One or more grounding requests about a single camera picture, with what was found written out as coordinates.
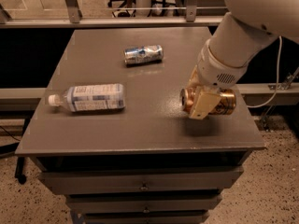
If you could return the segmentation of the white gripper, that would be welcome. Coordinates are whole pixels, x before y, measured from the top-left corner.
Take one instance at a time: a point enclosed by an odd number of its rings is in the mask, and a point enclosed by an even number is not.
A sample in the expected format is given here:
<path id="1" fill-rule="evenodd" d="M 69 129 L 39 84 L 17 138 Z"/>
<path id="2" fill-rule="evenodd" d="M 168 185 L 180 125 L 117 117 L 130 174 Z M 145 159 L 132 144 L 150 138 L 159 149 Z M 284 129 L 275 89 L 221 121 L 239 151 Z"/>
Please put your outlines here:
<path id="1" fill-rule="evenodd" d="M 246 71 L 247 67 L 230 67 L 220 62 L 212 54 L 208 40 L 198 55 L 197 66 L 192 70 L 187 87 L 196 88 L 201 84 L 208 87 L 228 89 L 234 86 Z M 189 118 L 204 119 L 220 100 L 221 95 L 217 91 L 197 87 Z"/>

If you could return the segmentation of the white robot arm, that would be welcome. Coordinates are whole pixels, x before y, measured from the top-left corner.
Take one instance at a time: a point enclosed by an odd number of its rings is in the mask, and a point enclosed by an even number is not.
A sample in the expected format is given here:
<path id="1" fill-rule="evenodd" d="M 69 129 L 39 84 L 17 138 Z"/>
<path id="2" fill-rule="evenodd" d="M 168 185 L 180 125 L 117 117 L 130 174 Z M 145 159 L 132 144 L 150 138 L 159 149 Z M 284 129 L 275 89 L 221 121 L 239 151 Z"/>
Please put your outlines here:
<path id="1" fill-rule="evenodd" d="M 299 0 L 224 0 L 228 12 L 202 47 L 187 88 L 191 119 L 204 119 L 261 50 L 283 36 L 299 39 Z"/>

